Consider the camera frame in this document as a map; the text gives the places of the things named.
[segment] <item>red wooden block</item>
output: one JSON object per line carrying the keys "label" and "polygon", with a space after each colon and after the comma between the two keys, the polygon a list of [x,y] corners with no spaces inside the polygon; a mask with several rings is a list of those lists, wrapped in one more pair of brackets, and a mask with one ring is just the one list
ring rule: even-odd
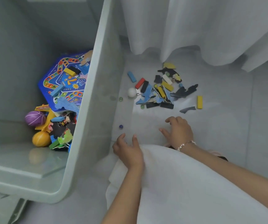
{"label": "red wooden block", "polygon": [[141,78],[140,81],[136,84],[135,88],[139,89],[139,87],[144,83],[145,79]]}

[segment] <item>white ball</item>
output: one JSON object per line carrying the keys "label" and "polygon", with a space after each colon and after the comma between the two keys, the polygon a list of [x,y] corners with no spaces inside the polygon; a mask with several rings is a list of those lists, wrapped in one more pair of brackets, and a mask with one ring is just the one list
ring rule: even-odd
{"label": "white ball", "polygon": [[130,88],[128,89],[128,96],[129,97],[135,97],[136,96],[136,89],[135,88]]}

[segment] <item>bracelet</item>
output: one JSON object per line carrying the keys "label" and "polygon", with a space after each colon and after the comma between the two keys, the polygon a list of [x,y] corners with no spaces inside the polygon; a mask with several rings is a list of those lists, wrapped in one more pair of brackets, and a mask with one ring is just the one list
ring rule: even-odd
{"label": "bracelet", "polygon": [[182,148],[182,147],[184,147],[184,146],[185,146],[186,144],[188,144],[188,143],[193,143],[193,144],[196,144],[196,143],[195,143],[195,141],[188,141],[188,142],[186,142],[186,143],[184,143],[184,144],[181,144],[181,146],[180,146],[180,147],[178,147],[178,149],[177,149],[177,150],[178,150],[178,151],[180,151],[180,150],[181,150],[181,148]]}

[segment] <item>plastic storage bin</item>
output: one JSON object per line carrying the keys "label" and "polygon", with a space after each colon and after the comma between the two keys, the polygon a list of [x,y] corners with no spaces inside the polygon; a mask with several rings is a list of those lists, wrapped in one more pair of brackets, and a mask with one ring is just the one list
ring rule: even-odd
{"label": "plastic storage bin", "polygon": [[35,149],[34,131],[24,122],[27,112],[46,103],[37,82],[61,50],[17,6],[0,0],[0,193],[56,203],[69,192],[73,177],[108,153],[124,69],[113,9],[114,0],[104,0],[68,154]]}

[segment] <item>purple ball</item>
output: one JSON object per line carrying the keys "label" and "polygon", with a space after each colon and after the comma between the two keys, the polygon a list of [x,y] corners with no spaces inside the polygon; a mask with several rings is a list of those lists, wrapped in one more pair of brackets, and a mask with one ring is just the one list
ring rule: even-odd
{"label": "purple ball", "polygon": [[40,126],[46,122],[46,116],[40,111],[31,111],[25,116],[25,121],[30,126]]}

